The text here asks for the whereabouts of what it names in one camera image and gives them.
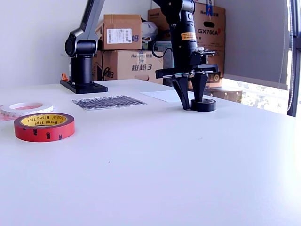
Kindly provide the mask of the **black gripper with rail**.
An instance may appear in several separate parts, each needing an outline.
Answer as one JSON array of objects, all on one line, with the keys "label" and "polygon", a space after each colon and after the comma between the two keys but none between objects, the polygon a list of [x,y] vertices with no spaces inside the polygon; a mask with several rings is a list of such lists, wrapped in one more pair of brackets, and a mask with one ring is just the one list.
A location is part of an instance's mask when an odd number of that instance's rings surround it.
[{"label": "black gripper with rail", "polygon": [[202,102],[208,74],[221,75],[217,64],[208,64],[208,57],[215,54],[215,51],[193,51],[188,60],[175,63],[173,68],[156,70],[157,79],[172,78],[173,87],[180,98],[184,110],[189,110],[190,108],[187,76],[193,76],[190,80],[193,87],[194,100]]}]

